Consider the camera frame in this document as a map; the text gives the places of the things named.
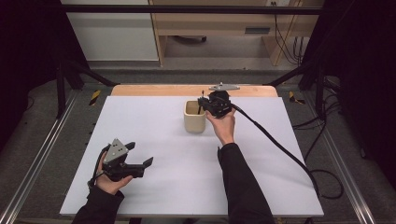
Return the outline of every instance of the person's right arm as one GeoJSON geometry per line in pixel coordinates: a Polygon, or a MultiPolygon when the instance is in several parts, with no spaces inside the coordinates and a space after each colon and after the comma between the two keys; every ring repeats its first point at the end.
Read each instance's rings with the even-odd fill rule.
{"type": "Polygon", "coordinates": [[[221,119],[215,119],[206,111],[216,136],[223,147],[218,151],[219,164],[228,201],[231,224],[275,224],[271,209],[247,162],[233,140],[235,110],[221,119]]]}

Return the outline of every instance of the black jacket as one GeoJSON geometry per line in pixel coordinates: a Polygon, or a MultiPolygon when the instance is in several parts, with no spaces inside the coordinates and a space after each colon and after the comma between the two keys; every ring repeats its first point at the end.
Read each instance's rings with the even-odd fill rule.
{"type": "MultiPolygon", "coordinates": [[[[225,145],[218,151],[218,158],[223,171],[229,222],[275,224],[270,207],[239,146],[235,143],[225,145]]],[[[124,196],[120,191],[113,196],[94,187],[87,198],[73,224],[113,224],[124,196]]]]}

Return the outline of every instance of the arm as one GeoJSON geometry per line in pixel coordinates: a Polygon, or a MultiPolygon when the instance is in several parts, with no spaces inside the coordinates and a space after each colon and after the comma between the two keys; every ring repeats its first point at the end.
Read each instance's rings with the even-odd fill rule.
{"type": "Polygon", "coordinates": [[[235,110],[221,119],[215,119],[206,111],[216,136],[223,144],[218,158],[223,171],[223,182],[228,201],[230,223],[274,224],[268,202],[266,201],[256,177],[251,172],[239,146],[233,140],[235,110]]]}
{"type": "MultiPolygon", "coordinates": [[[[98,172],[102,171],[105,156],[106,153],[99,162],[98,172]]],[[[113,224],[124,198],[120,189],[126,186],[131,180],[132,177],[127,176],[118,182],[113,182],[107,175],[100,175],[96,179],[96,185],[90,189],[87,203],[78,210],[72,224],[113,224]]]]}

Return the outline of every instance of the white tabletop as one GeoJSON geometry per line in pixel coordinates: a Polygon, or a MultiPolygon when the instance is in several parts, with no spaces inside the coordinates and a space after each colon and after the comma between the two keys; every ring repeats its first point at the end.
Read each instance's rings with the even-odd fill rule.
{"type": "MultiPolygon", "coordinates": [[[[217,158],[219,139],[206,121],[203,133],[187,133],[183,105],[196,97],[108,96],[92,138],[64,200],[62,215],[73,216],[87,201],[87,181],[103,147],[119,138],[136,142],[128,164],[154,157],[143,178],[133,179],[119,215],[126,217],[226,216],[227,200],[217,158]]],[[[258,121],[303,161],[283,101],[278,97],[235,97],[233,104],[258,121]]],[[[323,211],[304,170],[254,124],[235,113],[235,142],[256,176],[275,217],[318,217],[323,211]]]]}

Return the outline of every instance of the beige cup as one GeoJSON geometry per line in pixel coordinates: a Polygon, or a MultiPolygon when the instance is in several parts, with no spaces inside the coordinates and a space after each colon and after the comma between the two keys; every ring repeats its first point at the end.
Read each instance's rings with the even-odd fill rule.
{"type": "Polygon", "coordinates": [[[187,101],[184,106],[184,128],[189,133],[202,133],[205,130],[205,111],[198,114],[198,101],[187,101]]]}

